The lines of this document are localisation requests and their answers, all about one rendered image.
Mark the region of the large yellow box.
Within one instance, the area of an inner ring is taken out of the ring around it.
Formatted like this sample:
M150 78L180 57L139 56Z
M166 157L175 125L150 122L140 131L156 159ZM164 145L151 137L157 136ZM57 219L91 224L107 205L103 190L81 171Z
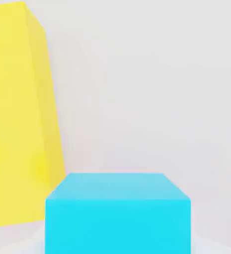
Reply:
M0 4L0 226L43 220L64 177L45 30L25 3Z

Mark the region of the small cyan cube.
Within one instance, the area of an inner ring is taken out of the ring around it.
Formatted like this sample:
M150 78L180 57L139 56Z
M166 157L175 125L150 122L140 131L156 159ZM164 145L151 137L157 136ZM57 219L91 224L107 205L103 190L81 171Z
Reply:
M191 254L191 201L157 173L71 173L45 202L45 254Z

